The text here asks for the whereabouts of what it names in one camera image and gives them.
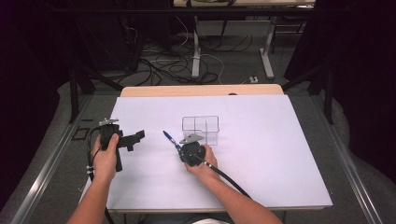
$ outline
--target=human arm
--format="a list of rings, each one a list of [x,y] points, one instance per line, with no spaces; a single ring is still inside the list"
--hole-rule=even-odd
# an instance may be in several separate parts
[[[207,145],[204,147],[205,160],[218,167],[212,148]],[[228,186],[205,164],[201,163],[196,167],[190,167],[187,163],[185,165],[187,170],[219,200],[235,223],[281,223],[270,210]]]
[[[100,136],[96,138],[92,155],[94,158],[95,177],[85,192],[76,211],[67,223],[102,223],[105,215],[107,195],[111,180],[116,174],[116,148],[119,136],[113,134],[106,151],[100,150]]]

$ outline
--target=desk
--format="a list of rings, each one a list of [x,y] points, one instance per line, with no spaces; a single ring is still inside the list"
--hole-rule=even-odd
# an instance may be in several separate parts
[[[186,172],[163,135],[165,130],[181,140],[182,117],[191,115],[219,116],[218,145],[213,146],[219,168],[255,201],[273,210],[332,206],[289,97],[279,86],[132,87],[122,91],[111,118],[120,120],[124,135],[145,130],[146,137],[133,152],[120,149],[123,170],[111,184],[111,212],[224,211]]]
[[[186,7],[187,0],[175,0],[175,7]],[[192,7],[226,7],[224,3],[204,3],[191,0]],[[236,0],[233,7],[281,7],[281,6],[302,6],[315,4],[315,0]],[[220,35],[222,21],[198,21],[195,18],[196,32],[194,32],[194,59],[192,64],[192,77],[199,76],[200,55],[199,35]],[[262,64],[265,75],[269,79],[275,78],[271,63],[268,58],[269,48],[276,26],[276,17],[270,21],[228,21],[227,29],[223,35],[257,35],[265,36],[264,48],[260,49]]]

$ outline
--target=blue marker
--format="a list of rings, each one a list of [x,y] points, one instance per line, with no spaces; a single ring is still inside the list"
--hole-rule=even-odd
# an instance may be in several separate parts
[[[169,141],[171,141],[175,145],[177,151],[180,152],[181,146],[171,137],[171,135],[169,135],[169,133],[167,133],[166,131],[163,131],[163,134],[165,134]]]

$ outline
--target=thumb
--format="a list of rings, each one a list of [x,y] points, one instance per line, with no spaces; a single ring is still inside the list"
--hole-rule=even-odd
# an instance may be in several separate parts
[[[111,150],[111,151],[115,152],[118,142],[119,142],[119,135],[116,133],[113,133],[113,135],[111,136],[110,142],[108,143],[107,150]]]

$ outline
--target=human hand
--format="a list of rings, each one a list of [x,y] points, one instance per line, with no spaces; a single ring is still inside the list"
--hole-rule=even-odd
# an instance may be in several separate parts
[[[116,148],[117,148],[117,143],[119,142],[119,136],[116,133],[114,133],[111,136],[106,151],[99,149],[101,147],[100,138],[101,138],[100,135],[96,138],[95,144],[91,151],[92,158],[94,157],[93,160],[93,168],[95,170],[94,180],[105,181],[109,183],[116,175],[116,163],[117,163]]]
[[[212,147],[208,145],[202,146],[205,147],[205,160],[213,166],[218,167],[218,161],[216,160],[215,154],[213,154]],[[198,166],[189,166],[186,162],[184,165],[186,166],[187,171],[195,175],[195,177],[203,184],[213,179],[220,180],[219,174],[207,167],[203,162]]]

